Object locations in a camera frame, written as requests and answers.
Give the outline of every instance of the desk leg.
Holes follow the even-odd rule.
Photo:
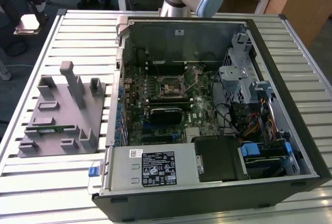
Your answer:
[[[121,11],[126,11],[126,0],[118,0],[119,2],[119,10]]]
[[[258,2],[255,14],[264,14],[266,7],[268,6],[269,0],[260,0]]]

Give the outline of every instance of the power supply label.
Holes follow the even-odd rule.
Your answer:
[[[173,151],[142,154],[143,187],[176,185]]]

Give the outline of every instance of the red wire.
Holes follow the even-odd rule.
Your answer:
[[[254,117],[255,115],[259,115],[259,113],[251,114],[251,116],[250,116],[250,118],[249,118],[249,126],[248,126],[248,128],[250,127],[250,125],[251,125],[251,121],[252,121],[252,119],[253,119],[253,117]]]

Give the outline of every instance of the green circuit board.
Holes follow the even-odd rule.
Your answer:
[[[190,70],[193,64],[188,67],[189,72],[184,75],[185,88],[190,87],[195,82],[195,74]],[[202,72],[197,78],[198,83],[186,91],[190,100],[190,110],[182,112],[180,124],[152,127],[149,124],[147,113],[150,106],[147,99],[158,98],[161,89],[161,77],[167,81],[175,80],[176,76],[149,76],[143,67],[129,66],[126,68],[125,89],[127,98],[127,118],[128,118],[128,145],[148,145],[164,144],[161,137],[172,136],[172,143],[186,143],[186,128],[198,127],[201,135],[218,135],[219,126],[216,113],[211,103],[209,95],[211,84],[211,72]],[[144,137],[155,137],[155,141],[145,143]]]

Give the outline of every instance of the slotted metal surface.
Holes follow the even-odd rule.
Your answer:
[[[132,14],[70,10],[65,16],[56,18],[0,144],[0,223],[110,223],[88,195],[87,169],[94,161],[104,158],[116,55],[115,24],[119,15]],[[156,13],[136,12],[135,15],[156,16]],[[255,21],[324,160],[332,169],[330,86],[301,43],[295,40],[297,37],[291,27],[278,16],[225,14],[217,17],[252,18]],[[39,95],[36,84],[41,75],[52,75],[56,83],[65,83],[59,73],[60,64],[65,60],[73,61],[74,72],[82,75],[83,82],[98,76],[107,84],[99,153],[18,158],[19,140],[24,136],[24,125],[29,122]],[[98,189],[101,183],[96,178],[92,185]],[[331,223],[331,206],[332,182],[328,182],[311,192],[296,194],[275,207],[141,222]]]

